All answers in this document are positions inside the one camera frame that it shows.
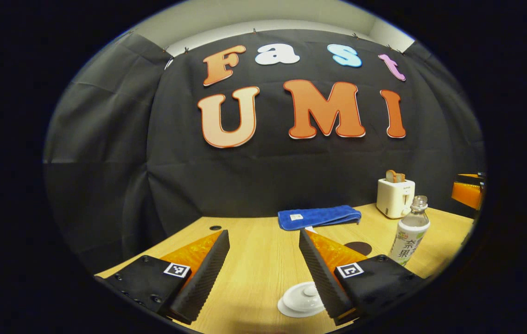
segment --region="wooden table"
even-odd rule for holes
[[[388,254],[398,219],[384,216],[374,204],[355,207],[362,212],[360,224],[318,226],[314,230],[339,243],[362,241],[372,246],[369,257]],[[456,255],[473,220],[456,214],[427,209],[431,227],[406,268],[420,277],[442,270]],[[228,230],[230,250],[210,296],[197,321],[190,326],[206,334],[322,334],[336,328],[326,311],[313,317],[291,318],[278,311],[277,303],[291,286],[312,281],[298,248],[299,231],[285,231],[278,217],[202,217],[158,245],[98,273],[109,277],[136,258],[147,254],[160,258],[196,239],[210,235],[210,226]]]

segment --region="white toaster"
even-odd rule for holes
[[[410,213],[415,191],[416,184],[413,180],[397,183],[386,179],[378,180],[376,208],[389,218],[401,218]]]

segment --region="blue towel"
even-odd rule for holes
[[[342,205],[327,209],[301,209],[278,212],[280,227],[286,231],[295,231],[307,226],[325,226],[344,222],[360,221],[362,214],[354,208]]]

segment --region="orange letter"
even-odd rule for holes
[[[226,65],[231,67],[236,66],[238,64],[238,56],[236,53],[243,53],[246,50],[246,47],[237,45],[206,57],[203,62],[208,64],[208,77],[203,81],[203,85],[208,86],[230,78],[232,70],[227,70]]]
[[[224,131],[220,116],[221,104],[226,97],[222,94],[205,97],[197,102],[202,110],[202,132],[208,144],[216,148],[235,148],[243,145],[255,133],[255,96],[259,94],[258,87],[244,87],[232,93],[238,100],[238,110],[241,123],[235,131]]]
[[[358,87],[351,83],[338,82],[333,85],[329,99],[308,80],[290,80],[284,89],[292,93],[294,103],[294,127],[288,131],[291,138],[315,137],[317,130],[311,126],[309,112],[324,135],[330,135],[339,114],[336,133],[340,137],[362,137],[366,131],[360,124],[356,93]]]
[[[399,110],[399,101],[401,98],[397,93],[383,89],[381,96],[387,102],[387,112],[389,114],[389,127],[387,135],[391,138],[403,138],[406,136],[406,130],[401,122],[401,110]]]

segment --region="plastic bottle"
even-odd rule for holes
[[[412,211],[397,224],[397,233],[389,257],[402,266],[407,264],[430,227],[430,220],[424,212],[427,207],[426,196],[415,196],[410,206]]]

